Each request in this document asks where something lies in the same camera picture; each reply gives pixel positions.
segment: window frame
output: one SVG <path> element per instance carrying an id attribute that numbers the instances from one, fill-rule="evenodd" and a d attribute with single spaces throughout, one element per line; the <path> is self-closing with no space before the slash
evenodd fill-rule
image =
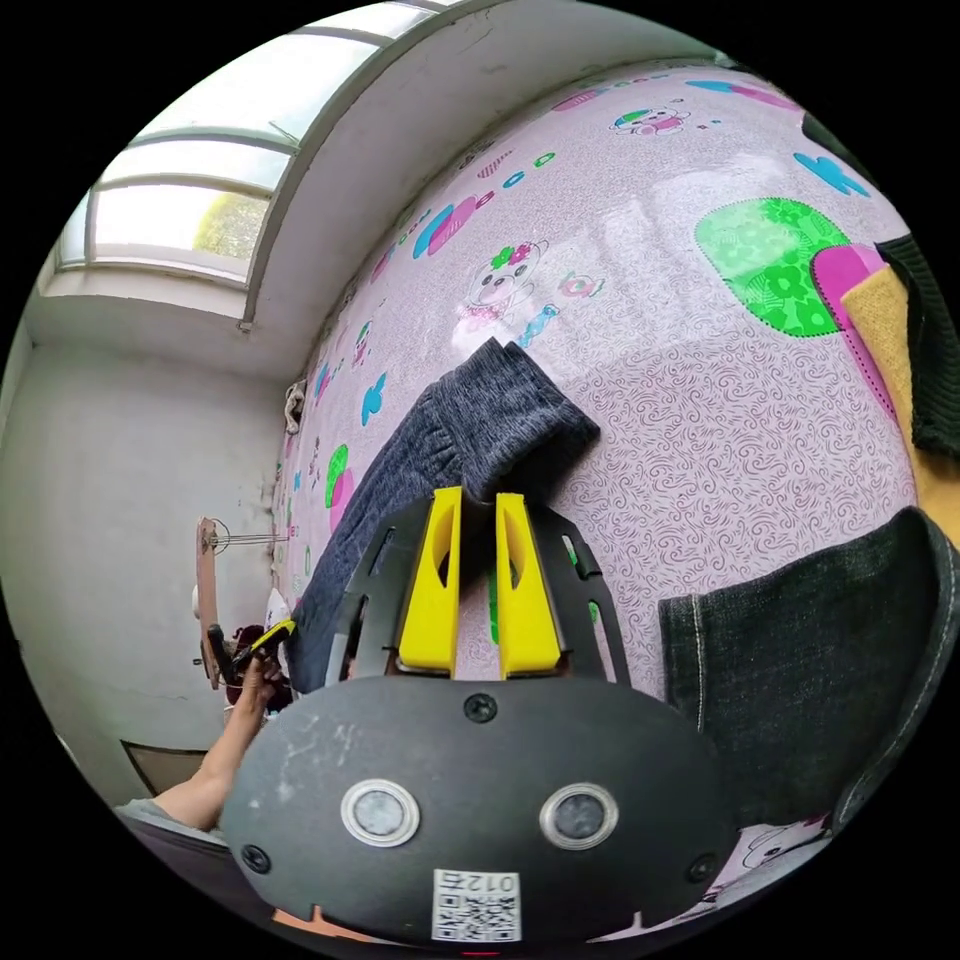
<path id="1" fill-rule="evenodd" d="M 431 14 L 430 19 L 438 13 L 449 10 L 450 6 L 457 5 L 451 4 L 450 6 L 446 6 L 431 2 L 431 0 L 395 0 L 395 2 L 400 3 L 402 6 L 427 11 Z M 348 27 L 325 27 L 322 25 L 299 27 L 296 30 L 291 30 L 288 35 L 330 37 L 332 39 L 363 43 L 375 48 L 356 70 L 344 78 L 340 84 L 340 88 L 338 88 L 338 92 L 339 89 L 348 86 L 357 73 L 380 56 L 391 44 L 396 42 L 392 37 L 366 30 L 356 30 Z M 258 184 L 201 174 L 143 174 L 116 178 L 108 183 L 103 183 L 98 178 L 78 204 L 79 207 L 80 204 L 86 203 L 86 209 L 84 211 L 82 259 L 67 259 L 64 257 L 65 231 L 61 231 L 53 250 L 54 275 L 85 270 L 122 269 L 148 273 L 163 273 L 174 277 L 204 280 L 244 292 L 249 291 L 254 261 L 260 250 L 264 227 L 270 219 L 277 195 L 282 192 L 284 180 L 289 173 L 290 167 L 300 152 L 302 139 L 287 134 L 279 128 L 276 128 L 274 131 L 269 131 L 231 126 L 198 125 L 140 134 L 127 144 L 124 152 L 148 144 L 176 143 L 186 140 L 235 143 L 241 146 L 270 150 L 275 153 L 285 154 L 287 156 L 287 162 L 276 187 L 272 190 Z M 229 257 L 220 257 L 216 254 L 206 253 L 205 251 L 179 251 L 174 248 L 156 247 L 148 244 L 123 244 L 124 255 L 121 255 L 118 250 L 115 250 L 112 256 L 109 255 L 109 253 L 107 256 L 97 256 L 96 223 L 98 199 L 102 194 L 110 190 L 132 186 L 203 187 L 248 196 L 258 200 L 266 200 L 267 209 L 260 223 L 254 251 L 247 265 L 246 274 L 242 278 L 239 277 L 235 270 L 230 267 L 230 265 L 235 264 L 236 261 Z M 174 253 L 183 255 L 189 253 L 190 259 L 187 260 L 185 256 L 173 256 L 172 254 Z"/>

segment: cartoon bear print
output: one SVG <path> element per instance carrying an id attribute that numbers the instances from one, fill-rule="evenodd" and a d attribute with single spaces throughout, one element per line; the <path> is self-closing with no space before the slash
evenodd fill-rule
<path id="1" fill-rule="evenodd" d="M 458 310 L 458 328 L 464 333 L 475 333 L 504 321 L 529 300 L 534 290 L 531 277 L 547 247 L 546 240 L 527 240 L 516 247 L 504 247 L 492 260 L 481 264 Z"/>
<path id="2" fill-rule="evenodd" d="M 788 850 L 795 850 L 822 839 L 828 829 L 826 821 L 827 818 L 822 816 L 794 823 L 789 827 L 771 827 L 751 842 L 743 858 L 743 865 L 751 869 L 760 867 Z"/>
<path id="3" fill-rule="evenodd" d="M 617 117 L 610 125 L 610 129 L 617 133 L 639 134 L 642 137 L 665 136 L 670 133 L 679 133 L 683 129 L 683 121 L 689 116 L 688 111 L 679 111 L 669 105 L 651 107 L 648 110 L 634 110 Z"/>
<path id="4" fill-rule="evenodd" d="M 370 321 L 368 320 L 361 328 L 357 336 L 357 342 L 353 347 L 353 369 L 363 365 L 369 353 L 368 341 L 370 339 Z"/>

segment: label sticker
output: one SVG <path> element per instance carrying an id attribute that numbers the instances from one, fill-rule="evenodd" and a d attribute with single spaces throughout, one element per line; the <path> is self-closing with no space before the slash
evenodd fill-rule
<path id="1" fill-rule="evenodd" d="M 433 939 L 448 943 L 520 940 L 520 874 L 433 871 Z"/>

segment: orange edge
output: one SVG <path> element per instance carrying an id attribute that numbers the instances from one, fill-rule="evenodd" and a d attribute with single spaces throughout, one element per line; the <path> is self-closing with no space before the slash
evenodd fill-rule
<path id="1" fill-rule="evenodd" d="M 328 937 L 345 937 L 347 940 L 359 940 L 362 943 L 373 943 L 372 937 L 357 933 L 355 930 L 348 930 L 346 927 L 338 927 L 335 923 L 324 920 L 319 907 L 313 908 L 312 920 L 298 920 L 282 910 L 275 911 L 273 919 L 275 923 L 283 923 L 288 927 L 296 927 L 298 930 L 307 930 L 310 933 L 320 933 Z"/>
<path id="2" fill-rule="evenodd" d="M 211 537 L 215 534 L 214 522 L 201 517 L 197 522 L 197 608 L 200 611 L 200 649 L 203 654 L 203 669 L 210 686 L 220 687 L 220 671 L 213 647 L 207 639 L 207 630 L 217 623 L 217 577 Z"/>

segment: pink heart patch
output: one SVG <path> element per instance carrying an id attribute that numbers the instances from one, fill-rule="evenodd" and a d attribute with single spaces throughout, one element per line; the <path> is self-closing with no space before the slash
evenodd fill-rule
<path id="1" fill-rule="evenodd" d="M 867 348 L 853 326 L 843 307 L 842 298 L 867 277 L 882 270 L 886 264 L 875 247 L 851 244 L 844 247 L 828 247 L 821 250 L 810 264 L 813 282 L 820 291 L 823 302 L 829 308 L 840 328 L 847 349 L 853 355 L 867 386 L 887 414 L 896 419 L 893 402 L 884 385 L 883 377 L 873 362 Z"/>

